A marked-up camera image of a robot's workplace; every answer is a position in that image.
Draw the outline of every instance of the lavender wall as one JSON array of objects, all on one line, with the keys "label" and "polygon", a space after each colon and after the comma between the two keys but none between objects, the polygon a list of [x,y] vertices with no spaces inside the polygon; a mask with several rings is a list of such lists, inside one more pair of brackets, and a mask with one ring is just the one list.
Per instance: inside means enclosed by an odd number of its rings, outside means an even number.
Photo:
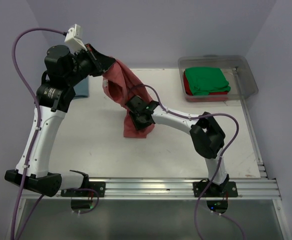
[{"label": "lavender wall", "polygon": [[77,23],[85,43],[131,67],[173,67],[184,56],[245,55],[276,0],[27,1],[41,26]]},{"label": "lavender wall", "polygon": [[[19,161],[34,114],[33,101],[15,72],[11,47],[20,32],[37,26],[25,0],[0,0],[0,240],[7,233],[17,194],[4,174]],[[18,63],[33,87],[40,84],[47,48],[40,32],[25,36],[18,45]]]},{"label": "lavender wall", "polygon": [[292,231],[292,0],[277,0],[246,57],[259,87],[252,123]]}]

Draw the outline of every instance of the pink cloth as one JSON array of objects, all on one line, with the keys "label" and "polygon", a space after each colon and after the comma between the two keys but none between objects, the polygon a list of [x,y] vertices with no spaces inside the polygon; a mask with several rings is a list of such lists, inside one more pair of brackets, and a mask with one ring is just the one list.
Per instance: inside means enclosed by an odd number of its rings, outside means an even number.
[{"label": "pink cloth", "polygon": [[128,95],[128,92],[132,87],[143,84],[141,80],[119,60],[116,60],[114,65],[102,76],[104,77],[102,82],[104,93],[115,103],[120,104],[127,110],[124,119],[124,137],[139,139],[146,138],[147,134],[154,129],[154,124],[137,131],[129,115],[129,111],[125,106],[125,103],[133,95],[138,95],[148,103],[153,100],[144,86],[135,88]]}]

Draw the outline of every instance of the folded green towel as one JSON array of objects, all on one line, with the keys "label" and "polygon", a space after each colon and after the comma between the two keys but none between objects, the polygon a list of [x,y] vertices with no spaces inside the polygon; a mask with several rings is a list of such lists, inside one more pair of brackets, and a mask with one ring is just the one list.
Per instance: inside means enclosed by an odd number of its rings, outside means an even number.
[{"label": "folded green towel", "polygon": [[189,88],[194,96],[216,92],[229,92],[231,87],[222,70],[215,67],[190,67],[185,69]]}]

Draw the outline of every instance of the clear plastic bin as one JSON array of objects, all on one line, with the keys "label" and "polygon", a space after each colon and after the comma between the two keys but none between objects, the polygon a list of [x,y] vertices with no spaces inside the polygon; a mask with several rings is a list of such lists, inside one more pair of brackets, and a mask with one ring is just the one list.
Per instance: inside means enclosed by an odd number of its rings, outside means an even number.
[{"label": "clear plastic bin", "polygon": [[[254,76],[246,59],[240,55],[181,57],[178,60],[181,86],[185,99],[189,102],[219,102],[247,99],[258,93]],[[187,68],[213,67],[220,68],[229,82],[231,90],[225,95],[191,96],[185,91],[183,75]]]}]

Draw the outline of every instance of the white table surface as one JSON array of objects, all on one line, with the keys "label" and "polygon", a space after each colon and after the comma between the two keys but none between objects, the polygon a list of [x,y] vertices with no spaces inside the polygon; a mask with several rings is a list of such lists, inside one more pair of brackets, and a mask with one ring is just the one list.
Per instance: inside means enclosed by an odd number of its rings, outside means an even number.
[{"label": "white table surface", "polygon": [[[239,101],[187,102],[178,69],[133,69],[144,84],[153,86],[163,104],[186,113],[227,113],[239,122],[239,134],[224,154],[231,178],[259,178],[250,134]],[[126,110],[103,92],[102,77],[89,79],[90,97],[71,102],[59,128],[49,163],[50,172],[78,170],[90,177],[206,178],[204,159],[191,137],[168,126],[156,125],[146,139],[123,137]],[[216,117],[227,143],[234,122]]]}]

